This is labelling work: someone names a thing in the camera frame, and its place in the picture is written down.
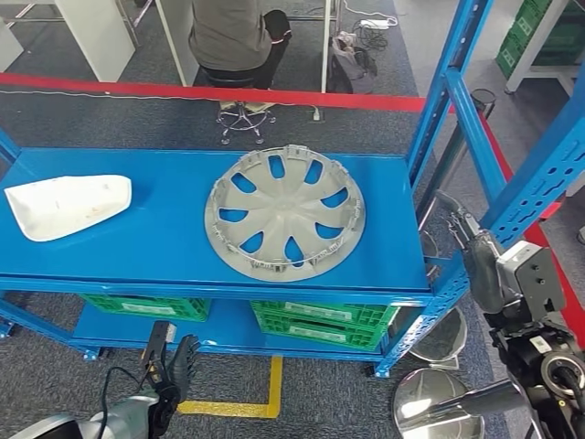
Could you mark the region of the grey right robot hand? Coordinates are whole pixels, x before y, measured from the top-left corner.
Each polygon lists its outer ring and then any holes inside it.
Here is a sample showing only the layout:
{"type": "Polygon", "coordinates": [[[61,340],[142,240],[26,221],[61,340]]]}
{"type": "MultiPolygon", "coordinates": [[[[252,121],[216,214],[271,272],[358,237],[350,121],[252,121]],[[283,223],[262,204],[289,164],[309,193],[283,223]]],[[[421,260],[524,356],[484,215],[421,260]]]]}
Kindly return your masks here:
{"type": "Polygon", "coordinates": [[[461,249],[471,295],[485,313],[501,311],[504,298],[496,268],[501,246],[491,231],[482,228],[473,215],[455,198],[440,189],[436,190],[435,196],[449,212],[449,228],[461,249]]]}

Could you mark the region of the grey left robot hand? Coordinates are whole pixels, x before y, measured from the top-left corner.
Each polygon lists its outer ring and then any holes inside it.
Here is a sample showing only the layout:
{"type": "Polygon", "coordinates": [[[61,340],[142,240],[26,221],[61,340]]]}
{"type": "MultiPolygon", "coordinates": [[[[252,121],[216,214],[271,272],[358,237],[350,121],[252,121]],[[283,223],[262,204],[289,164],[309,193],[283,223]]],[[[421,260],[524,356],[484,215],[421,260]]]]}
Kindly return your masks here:
{"type": "Polygon", "coordinates": [[[158,403],[152,407],[153,412],[150,415],[153,435],[164,434],[178,406],[186,400],[199,346],[197,337],[185,336],[167,364],[160,361],[158,379],[152,380],[158,395],[158,403]]]}

